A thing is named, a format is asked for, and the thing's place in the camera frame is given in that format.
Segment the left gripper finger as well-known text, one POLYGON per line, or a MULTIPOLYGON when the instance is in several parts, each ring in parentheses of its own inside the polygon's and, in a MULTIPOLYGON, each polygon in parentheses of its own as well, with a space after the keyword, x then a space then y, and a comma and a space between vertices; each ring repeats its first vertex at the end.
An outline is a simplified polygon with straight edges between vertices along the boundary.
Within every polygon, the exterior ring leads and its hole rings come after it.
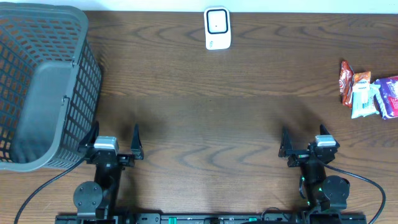
POLYGON ((143 160, 144 159, 144 151, 142 148, 141 140, 139 137, 139 125, 135 124, 132 142, 131 142, 131 151, 135 160, 143 160))
POLYGON ((85 137, 80 141, 77 147, 77 152, 87 152, 94 146, 96 138, 99 135, 99 122, 95 121, 91 126, 91 129, 87 132, 85 137))

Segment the mint green snack packet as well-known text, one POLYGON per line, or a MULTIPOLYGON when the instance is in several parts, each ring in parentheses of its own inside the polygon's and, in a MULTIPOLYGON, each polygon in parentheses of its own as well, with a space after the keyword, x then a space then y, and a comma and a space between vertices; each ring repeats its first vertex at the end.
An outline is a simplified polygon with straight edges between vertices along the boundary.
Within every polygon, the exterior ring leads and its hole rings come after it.
POLYGON ((379 94, 379 85, 370 84, 367 92, 354 92, 351 118, 365 117, 372 114, 379 114, 374 98, 379 94))

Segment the red orange snack bar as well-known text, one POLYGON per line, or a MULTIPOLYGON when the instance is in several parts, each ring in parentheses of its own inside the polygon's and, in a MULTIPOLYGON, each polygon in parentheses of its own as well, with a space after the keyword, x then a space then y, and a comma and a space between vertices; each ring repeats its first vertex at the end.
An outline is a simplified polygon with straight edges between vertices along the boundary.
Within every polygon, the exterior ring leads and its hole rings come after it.
POLYGON ((346 60, 341 62, 339 87, 342 105, 352 108, 352 85, 354 71, 346 60))

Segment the small orange box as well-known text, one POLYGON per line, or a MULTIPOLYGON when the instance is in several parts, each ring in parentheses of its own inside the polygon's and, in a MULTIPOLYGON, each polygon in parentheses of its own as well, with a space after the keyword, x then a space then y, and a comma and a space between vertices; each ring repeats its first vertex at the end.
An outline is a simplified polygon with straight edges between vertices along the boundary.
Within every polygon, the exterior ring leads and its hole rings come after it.
POLYGON ((371 72, 362 72, 354 74, 353 91, 353 109, 365 109, 368 107, 370 91, 371 72))

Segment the purple noodle packet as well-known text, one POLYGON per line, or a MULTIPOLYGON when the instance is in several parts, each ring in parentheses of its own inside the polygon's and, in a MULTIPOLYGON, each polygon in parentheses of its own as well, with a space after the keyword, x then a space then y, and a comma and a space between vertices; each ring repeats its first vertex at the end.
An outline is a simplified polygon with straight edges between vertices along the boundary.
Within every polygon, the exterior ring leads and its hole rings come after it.
POLYGON ((380 78, 374 82, 379 86, 377 103, 382 119, 397 117, 397 76, 380 78))

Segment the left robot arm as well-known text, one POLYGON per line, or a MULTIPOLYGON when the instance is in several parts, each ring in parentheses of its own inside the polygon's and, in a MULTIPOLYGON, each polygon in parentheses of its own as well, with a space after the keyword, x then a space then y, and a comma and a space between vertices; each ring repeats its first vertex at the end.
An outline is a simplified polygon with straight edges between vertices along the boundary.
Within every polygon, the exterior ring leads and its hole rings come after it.
POLYGON ((78 152, 84 153, 83 161, 96 166, 96 172, 94 180, 80 184, 73 194, 76 222, 130 223, 128 212, 115 208, 122 171, 144 158, 139 126, 134 126, 130 154, 119 153, 117 138, 100 136, 99 129, 99 122, 95 122, 78 145, 78 152))

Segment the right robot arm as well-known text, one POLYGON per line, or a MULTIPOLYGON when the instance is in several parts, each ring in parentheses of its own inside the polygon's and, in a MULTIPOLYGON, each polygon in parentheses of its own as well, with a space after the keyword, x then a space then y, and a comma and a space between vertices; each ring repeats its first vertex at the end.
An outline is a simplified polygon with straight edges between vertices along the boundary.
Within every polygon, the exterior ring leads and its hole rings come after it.
POLYGON ((306 149, 294 149, 288 129, 282 129, 278 156, 288 159, 288 167, 301 170, 299 192, 308 203, 308 208, 297 216, 302 223, 342 222, 341 211, 347 208, 350 183, 338 175, 327 176, 325 171, 339 147, 324 125, 306 149))

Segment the white barcode scanner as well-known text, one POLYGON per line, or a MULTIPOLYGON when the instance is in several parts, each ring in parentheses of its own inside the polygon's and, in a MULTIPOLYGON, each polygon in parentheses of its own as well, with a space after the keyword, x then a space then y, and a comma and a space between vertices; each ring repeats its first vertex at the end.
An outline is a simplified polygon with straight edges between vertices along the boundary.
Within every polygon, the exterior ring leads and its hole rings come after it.
POLYGON ((224 50, 231 45, 231 22, 225 7, 209 7, 203 13, 207 50, 224 50))

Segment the grey plastic mesh basket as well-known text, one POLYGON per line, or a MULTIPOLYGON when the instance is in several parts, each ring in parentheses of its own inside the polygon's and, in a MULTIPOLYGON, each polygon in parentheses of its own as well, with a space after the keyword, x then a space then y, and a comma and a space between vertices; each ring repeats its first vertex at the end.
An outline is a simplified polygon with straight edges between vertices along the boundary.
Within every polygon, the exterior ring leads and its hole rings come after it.
POLYGON ((95 119, 102 73, 71 6, 1 3, 1 169, 67 169, 95 119))

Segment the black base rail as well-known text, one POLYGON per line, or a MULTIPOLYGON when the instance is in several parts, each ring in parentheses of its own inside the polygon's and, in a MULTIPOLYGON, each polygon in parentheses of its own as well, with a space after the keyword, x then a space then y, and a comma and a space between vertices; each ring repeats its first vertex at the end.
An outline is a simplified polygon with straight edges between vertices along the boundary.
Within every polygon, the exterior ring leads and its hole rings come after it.
POLYGON ((158 213, 137 213, 110 219, 83 220, 76 215, 58 215, 55 224, 79 223, 126 223, 126 224, 240 224, 240 223, 303 223, 298 216, 281 213, 264 215, 161 215, 158 213))

